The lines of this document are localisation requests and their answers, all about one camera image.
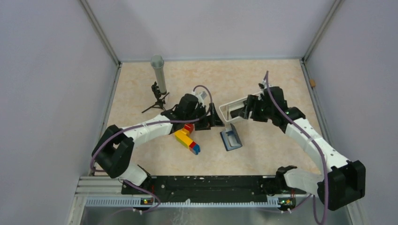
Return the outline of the dark blue card holder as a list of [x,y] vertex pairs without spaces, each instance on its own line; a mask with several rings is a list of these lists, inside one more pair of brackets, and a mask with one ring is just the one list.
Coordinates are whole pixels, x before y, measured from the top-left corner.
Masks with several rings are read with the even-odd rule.
[[226,151],[239,149],[243,146],[236,127],[233,124],[229,124],[221,131],[220,136]]

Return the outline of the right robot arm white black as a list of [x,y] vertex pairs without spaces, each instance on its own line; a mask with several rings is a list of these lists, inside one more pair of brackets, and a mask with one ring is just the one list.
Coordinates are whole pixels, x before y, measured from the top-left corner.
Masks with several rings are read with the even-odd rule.
[[227,122],[242,119],[271,121],[295,140],[319,168],[321,173],[315,174],[294,166],[280,167],[275,180],[279,192],[288,193],[291,189],[298,188],[319,197],[331,211],[365,196],[364,164],[340,154],[315,131],[297,107],[288,107],[280,87],[262,87],[261,92],[235,100],[225,107],[222,115]]

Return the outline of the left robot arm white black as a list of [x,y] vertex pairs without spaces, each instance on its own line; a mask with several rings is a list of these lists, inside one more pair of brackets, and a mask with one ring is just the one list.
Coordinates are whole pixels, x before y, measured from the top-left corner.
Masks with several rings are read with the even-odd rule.
[[133,150],[157,137],[172,134],[192,124],[196,131],[223,127],[213,102],[206,107],[199,95],[185,94],[178,104],[156,117],[128,128],[109,126],[92,152],[91,163],[97,163],[110,178],[132,183],[140,194],[149,191],[149,174],[132,162]]

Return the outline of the white card tray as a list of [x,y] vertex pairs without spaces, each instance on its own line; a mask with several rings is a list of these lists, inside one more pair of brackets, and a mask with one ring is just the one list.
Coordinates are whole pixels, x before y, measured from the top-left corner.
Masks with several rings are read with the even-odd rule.
[[244,120],[239,116],[239,113],[242,111],[246,100],[247,97],[242,97],[219,106],[219,111],[225,124],[234,124]]

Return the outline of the red yellow toy brick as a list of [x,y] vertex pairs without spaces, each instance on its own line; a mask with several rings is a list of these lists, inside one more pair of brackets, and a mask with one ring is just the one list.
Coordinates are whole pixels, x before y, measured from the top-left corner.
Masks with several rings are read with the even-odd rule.
[[194,125],[193,124],[185,124],[184,127],[181,129],[181,131],[185,135],[190,136],[191,133],[194,131]]

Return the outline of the red blue toy brick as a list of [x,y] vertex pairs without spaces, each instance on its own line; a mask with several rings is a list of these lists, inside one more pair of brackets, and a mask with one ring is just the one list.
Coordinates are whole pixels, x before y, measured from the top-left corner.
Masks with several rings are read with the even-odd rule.
[[190,150],[194,155],[198,155],[198,154],[200,153],[200,146],[199,146],[197,143],[192,142],[192,143],[189,145],[189,150]]

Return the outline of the yellow green toy brick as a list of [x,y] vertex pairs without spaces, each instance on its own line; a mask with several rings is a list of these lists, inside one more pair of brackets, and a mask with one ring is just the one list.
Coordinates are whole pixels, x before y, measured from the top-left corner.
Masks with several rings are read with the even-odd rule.
[[174,133],[177,141],[179,141],[184,147],[190,148],[193,140],[190,138],[190,133],[188,130],[180,129]]

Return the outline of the black mini tripod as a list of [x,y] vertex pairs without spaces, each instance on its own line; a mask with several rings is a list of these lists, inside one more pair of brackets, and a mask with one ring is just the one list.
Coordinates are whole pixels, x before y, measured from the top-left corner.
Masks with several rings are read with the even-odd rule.
[[162,94],[157,82],[154,82],[154,84],[151,86],[151,89],[156,98],[156,101],[152,106],[148,107],[141,113],[145,113],[152,108],[161,109],[161,110],[165,111],[166,110],[165,109],[165,104],[166,104],[165,98],[169,95],[169,92],[167,92],[166,94]]

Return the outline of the small brown cork piece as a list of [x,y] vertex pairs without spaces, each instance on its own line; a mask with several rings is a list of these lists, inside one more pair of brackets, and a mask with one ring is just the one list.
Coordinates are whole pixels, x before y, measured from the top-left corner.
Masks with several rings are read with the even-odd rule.
[[314,79],[310,79],[310,80],[309,80],[309,83],[310,83],[310,87],[311,87],[311,88],[313,88],[313,87],[316,86],[316,83],[315,83],[315,80],[314,80]]

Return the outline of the grey microphone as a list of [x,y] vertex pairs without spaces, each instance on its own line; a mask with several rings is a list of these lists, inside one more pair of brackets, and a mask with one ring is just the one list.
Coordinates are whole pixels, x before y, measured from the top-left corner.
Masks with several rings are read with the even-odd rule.
[[151,66],[154,69],[157,84],[162,95],[167,93],[165,75],[164,75],[164,60],[161,55],[154,55],[151,57]]

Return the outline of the aluminium frame rail right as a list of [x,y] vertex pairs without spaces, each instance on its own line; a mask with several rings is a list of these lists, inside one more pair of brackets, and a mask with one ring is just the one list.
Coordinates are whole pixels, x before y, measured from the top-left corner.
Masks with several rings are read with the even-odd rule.
[[[323,102],[325,97],[322,96],[322,89],[326,85],[321,81],[321,73],[324,71],[323,68],[326,64],[326,61],[321,60],[319,47],[322,45],[322,40],[324,39],[324,36],[327,34],[330,25],[333,23],[334,17],[336,16],[343,4],[343,0],[332,1],[330,9],[323,18],[304,56],[300,59],[300,65],[321,129],[321,134],[323,135],[325,140],[331,145],[334,144],[333,135],[329,128],[328,120],[326,117],[327,110],[325,108],[325,103]],[[310,79],[315,80],[316,86],[313,88],[310,87]]]

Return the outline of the aluminium frame rail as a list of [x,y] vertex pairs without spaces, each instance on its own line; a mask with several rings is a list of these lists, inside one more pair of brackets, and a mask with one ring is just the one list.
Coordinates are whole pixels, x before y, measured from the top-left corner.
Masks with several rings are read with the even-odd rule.
[[[336,16],[343,4],[343,0],[332,1],[330,9],[323,18],[304,56],[300,59],[300,65],[321,129],[321,134],[323,135],[325,140],[331,145],[334,144],[333,135],[329,128],[328,120],[326,117],[327,110],[325,108],[325,103],[323,102],[325,97],[322,96],[322,89],[326,85],[321,81],[321,73],[324,71],[323,68],[326,64],[326,61],[321,60],[319,47],[322,45],[322,40],[324,39],[324,36],[327,34],[330,25],[333,23],[334,17]],[[310,87],[310,79],[315,80],[316,86],[313,88]]]
[[89,140],[86,154],[90,160],[109,114],[110,100],[115,91],[115,81],[120,72],[121,62],[99,20],[97,11],[93,8],[95,1],[79,0],[78,2],[91,26],[90,32],[94,33],[94,37],[89,39],[89,43],[96,45],[95,51],[90,51],[88,56],[83,57],[84,60],[90,61],[85,63],[89,68],[90,76],[88,84],[85,85],[86,92],[83,95],[88,99],[84,104],[85,109],[89,112],[85,125],[90,126],[90,132],[85,137]]

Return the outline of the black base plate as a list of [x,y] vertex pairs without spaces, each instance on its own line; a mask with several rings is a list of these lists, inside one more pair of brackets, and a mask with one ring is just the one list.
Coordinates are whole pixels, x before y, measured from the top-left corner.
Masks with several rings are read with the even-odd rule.
[[141,188],[162,203],[262,203],[275,195],[304,194],[279,186],[274,176],[153,176]]

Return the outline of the aluminium frame rail left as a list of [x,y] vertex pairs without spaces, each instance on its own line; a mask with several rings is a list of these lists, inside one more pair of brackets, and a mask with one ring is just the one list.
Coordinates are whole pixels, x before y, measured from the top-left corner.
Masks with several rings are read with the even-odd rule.
[[90,61],[85,63],[89,68],[90,76],[88,84],[85,85],[86,92],[83,95],[88,99],[84,104],[85,109],[89,112],[85,125],[90,126],[90,132],[85,137],[89,140],[86,154],[90,160],[109,114],[110,100],[115,91],[115,81],[120,72],[121,62],[99,20],[97,11],[93,8],[95,1],[79,0],[78,2],[91,26],[90,32],[94,33],[94,37],[89,39],[89,43],[96,45],[95,51],[90,51],[88,56],[83,57],[84,60]]

